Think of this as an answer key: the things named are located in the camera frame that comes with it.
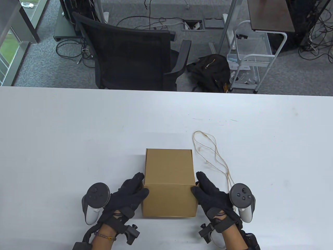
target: metal cart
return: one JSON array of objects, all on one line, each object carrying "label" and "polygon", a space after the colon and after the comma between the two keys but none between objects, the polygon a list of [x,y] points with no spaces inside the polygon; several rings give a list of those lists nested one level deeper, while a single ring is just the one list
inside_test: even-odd
[{"label": "metal cart", "polygon": [[[284,37],[275,55],[272,54],[267,33],[281,34]],[[230,81],[231,85],[229,87],[229,92],[231,92],[233,88],[241,88],[254,89],[253,92],[256,94],[285,44],[287,34],[277,31],[253,31],[251,29],[250,20],[239,23],[233,29],[233,34],[234,36],[231,44],[235,43],[236,54],[231,54],[232,46],[230,46],[227,59],[229,62],[231,61],[236,65],[236,73],[233,76],[232,81]],[[258,67],[266,68],[261,79]],[[246,70],[245,73],[239,77],[240,70],[244,69]]]}]

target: metal pole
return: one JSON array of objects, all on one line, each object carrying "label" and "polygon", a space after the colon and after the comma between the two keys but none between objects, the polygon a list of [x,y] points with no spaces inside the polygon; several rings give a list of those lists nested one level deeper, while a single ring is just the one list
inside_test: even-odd
[{"label": "metal pole", "polygon": [[222,49],[222,45],[223,45],[223,42],[224,42],[224,38],[225,38],[225,35],[227,34],[228,26],[229,26],[231,17],[233,15],[233,11],[235,10],[236,2],[237,2],[237,0],[232,0],[232,2],[231,2],[230,9],[229,9],[229,12],[228,12],[228,18],[227,18],[227,21],[224,24],[222,36],[221,36],[221,39],[220,39],[220,43],[218,45],[218,50],[217,50],[218,54],[221,54],[221,49]]}]

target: gray carpet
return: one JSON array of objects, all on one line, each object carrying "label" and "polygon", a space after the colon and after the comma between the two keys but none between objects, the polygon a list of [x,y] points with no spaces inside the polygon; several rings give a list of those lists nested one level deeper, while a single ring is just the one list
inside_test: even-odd
[{"label": "gray carpet", "polygon": [[[124,17],[132,15],[148,15],[144,0],[108,0],[103,4],[104,11],[110,12],[110,24],[116,24]],[[152,1],[152,17],[181,17],[181,18],[221,18],[227,13],[230,1],[187,0],[190,9],[186,10],[183,0],[154,0]],[[24,87],[55,87],[55,88],[96,88],[94,69],[89,69],[76,61],[60,58],[55,53],[57,42],[53,39],[56,25],[59,0],[49,0],[37,32],[41,38],[39,44],[31,44],[22,62],[14,86]],[[241,9],[239,21],[248,19],[246,1]],[[177,20],[168,20],[172,24]],[[148,20],[142,18],[127,19],[120,26],[134,28],[147,25]],[[169,26],[177,32],[177,40],[171,43],[172,49],[179,49],[181,41],[192,41],[188,62],[198,57],[210,54],[208,42],[218,45],[221,30],[204,32],[181,31],[181,24]],[[228,50],[227,41],[223,54]],[[59,52],[75,55],[80,52],[79,45],[63,46]],[[289,95],[333,95],[333,65],[327,56],[314,61],[301,59],[297,51],[280,54],[272,69],[262,84],[259,94],[289,94]],[[191,91],[195,82],[189,73],[185,72],[177,80],[178,91]],[[233,93],[252,93],[248,90],[234,90]]]}]

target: white cable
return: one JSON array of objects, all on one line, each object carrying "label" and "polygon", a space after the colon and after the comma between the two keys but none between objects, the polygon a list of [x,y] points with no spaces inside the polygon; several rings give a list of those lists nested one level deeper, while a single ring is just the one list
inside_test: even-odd
[{"label": "white cable", "polygon": [[184,22],[178,22],[178,23],[172,23],[172,24],[163,24],[163,25],[151,26],[150,29],[152,29],[152,28],[156,28],[156,27],[161,27],[161,26],[171,26],[171,25],[176,25],[176,24],[180,24],[180,23],[184,23]]}]

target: wrist strap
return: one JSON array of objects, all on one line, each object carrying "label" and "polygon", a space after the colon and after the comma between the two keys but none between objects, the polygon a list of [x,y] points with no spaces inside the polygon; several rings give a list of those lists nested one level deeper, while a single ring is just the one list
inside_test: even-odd
[{"label": "wrist strap", "polygon": [[216,230],[216,232],[222,233],[223,231],[230,228],[233,224],[235,224],[235,222],[229,216],[227,216],[225,219],[221,220],[221,222],[216,224],[214,226],[214,229]]},{"label": "wrist strap", "polygon": [[113,216],[108,218],[104,223],[112,227],[119,234],[125,233],[127,228],[119,219],[116,219]]}]

